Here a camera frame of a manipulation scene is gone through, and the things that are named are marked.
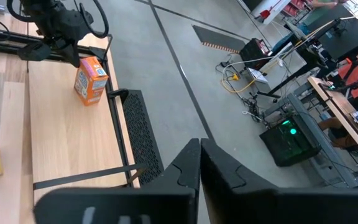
person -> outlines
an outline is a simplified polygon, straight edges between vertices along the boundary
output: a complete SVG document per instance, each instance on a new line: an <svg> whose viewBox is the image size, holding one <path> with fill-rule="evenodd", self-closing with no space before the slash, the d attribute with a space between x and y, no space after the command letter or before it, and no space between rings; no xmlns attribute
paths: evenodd
<svg viewBox="0 0 358 224"><path fill-rule="evenodd" d="M349 102L356 109L356 111L358 111L358 97L353 100L349 100ZM331 139L331 145L333 147L340 147L348 151L357 150L357 147L355 147L357 146L357 143L336 117L326 119L318 123L318 126L323 131L326 129L331 130L333 136L335 137L334 139Z"/></svg>
<svg viewBox="0 0 358 224"><path fill-rule="evenodd" d="M317 73L316 78L324 78L327 76L330 72L334 71L337 68L337 63L333 62L331 60L331 56L328 54L326 50L321 52L321 55L328 60L326 61L326 65L328 68L321 68L320 71ZM338 62L341 62L345 59L350 59L352 62L357 60L358 56L358 47L350 51L348 54L346 54L343 58L339 58Z"/></svg>
<svg viewBox="0 0 358 224"><path fill-rule="evenodd" d="M311 11L305 20L298 25L298 28L302 30L302 32L305 35L308 35L311 33L311 30L309 30L308 25L312 24L314 21L316 21L318 18L320 18L325 13L329 12L329 10L337 5L337 3L345 3L348 0L313 0L310 4L314 8L313 11ZM289 39L293 33L291 32L287 36L285 36L283 39L277 42L276 45L274 45L272 52L276 52L279 48L282 47L282 45Z"/></svg>

wooden table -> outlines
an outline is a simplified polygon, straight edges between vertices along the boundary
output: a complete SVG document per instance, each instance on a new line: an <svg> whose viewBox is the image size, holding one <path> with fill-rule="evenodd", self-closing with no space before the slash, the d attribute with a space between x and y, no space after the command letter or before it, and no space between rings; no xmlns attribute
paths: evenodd
<svg viewBox="0 0 358 224"><path fill-rule="evenodd" d="M338 93L335 91L324 91L319 84L330 85L330 83L326 83L325 81L320 80L319 78L309 77L308 81L312 85L312 87L316 90L317 94L326 102L329 109L335 114L338 120L342 123L342 125L346 128L346 131L352 136L352 138L358 144L358 127L354 122L352 122L352 118L350 113L355 112L356 109L349 103L349 101L345 98L342 93Z"/></svg>
<svg viewBox="0 0 358 224"><path fill-rule="evenodd" d="M28 31L30 35L36 35L37 28L34 24L29 24L27 30L26 23L9 14L0 15L0 21L11 32L26 34ZM87 35L80 42L80 45L101 48L105 48L107 44L107 39L97 39L92 35ZM113 88L117 90L110 50L108 64ZM29 62L28 66L29 72L27 62L21 61L16 55L0 54L0 123L1 114L6 114L1 109L4 107L1 103L4 87L6 88L8 82L22 83L24 87L23 113L14 114L23 116L23 131L12 133L13 136L22 136L22 143L18 142L22 144L19 159L21 164L18 168L21 172L16 173L15 178L8 176L8 172L0 176L2 180L11 179L10 184L2 181L4 185L0 186L0 190L10 191L13 198L8 200L11 204L4 204L0 197L0 205L3 205L0 207L0 217L4 217L0 218L0 223L33 223L34 202L49 190L58 187L113 187L126 183L124 174L114 174L33 192L35 182L120 167L122 161L115 135L115 131L119 130L113 127L106 96L96 106L84 107L73 89L76 68L72 65L43 61ZM129 164L134 164L120 97L115 98L115 104L127 160ZM18 158L3 160L3 166L14 166L11 161L16 159ZM17 192L12 191L15 189L12 186L18 186ZM139 187L138 180L134 181L134 186Z"/></svg>

gray floor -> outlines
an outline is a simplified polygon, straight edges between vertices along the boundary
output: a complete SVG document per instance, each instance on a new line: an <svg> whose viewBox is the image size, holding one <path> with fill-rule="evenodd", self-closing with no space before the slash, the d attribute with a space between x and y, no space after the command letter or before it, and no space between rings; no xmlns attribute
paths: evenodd
<svg viewBox="0 0 358 224"><path fill-rule="evenodd" d="M206 131L148 2L100 1L108 16L110 33L114 36L111 49L119 86L142 90L166 167L191 138L206 138ZM92 1L78 2L82 2L86 10L94 15L93 27L101 30L101 17ZM64 3L68 8L74 8L72 1ZM262 39L264 36L269 45L274 45L282 35L288 33L279 25L266 26L256 22L259 31L236 0L153 0L153 3L247 39ZM221 74L215 71L219 62L228 59L228 52L201 45L191 25L231 34L171 12L156 11L217 144L277 186L316 185L320 180L313 175L307 162L286 168L274 164L259 138L266 128L255 123L249 115L242 114L246 108L236 95L222 87ZM296 69L299 62L294 59L293 65L289 66L290 70ZM268 80L275 85L284 75L285 69L278 68L269 74ZM244 78L235 83L239 88L246 84ZM251 90L247 89L241 94L248 98ZM269 106L272 102L263 96L258 100L261 107ZM209 223L202 193L199 223Z"/></svg>

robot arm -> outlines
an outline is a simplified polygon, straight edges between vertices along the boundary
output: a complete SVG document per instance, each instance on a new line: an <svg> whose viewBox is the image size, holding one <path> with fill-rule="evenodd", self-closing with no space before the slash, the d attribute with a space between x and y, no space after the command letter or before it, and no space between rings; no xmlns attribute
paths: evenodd
<svg viewBox="0 0 358 224"><path fill-rule="evenodd" d="M20 21L34 22L38 27L38 35L44 36L41 42L27 44L18 51L17 54L22 60L41 61L54 51L75 67L79 67L78 41L89 33L98 38L105 38L109 32L106 15L98 0L93 2L103 18L103 33L91 28L93 17L84 9L82 3L80 3L80 10L75 11L66 9L59 0L20 0L20 2L22 12L26 16L21 16L13 10L13 0L7 0L8 11Z"/></svg>

floor mat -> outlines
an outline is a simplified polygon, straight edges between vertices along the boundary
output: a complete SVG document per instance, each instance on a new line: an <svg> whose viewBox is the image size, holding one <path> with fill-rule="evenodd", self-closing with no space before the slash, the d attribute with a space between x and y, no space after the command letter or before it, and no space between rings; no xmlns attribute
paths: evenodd
<svg viewBox="0 0 358 224"><path fill-rule="evenodd" d="M196 25L193 25L193 29L203 45L213 47L215 49L225 50L232 53L239 53L246 44L242 40Z"/></svg>

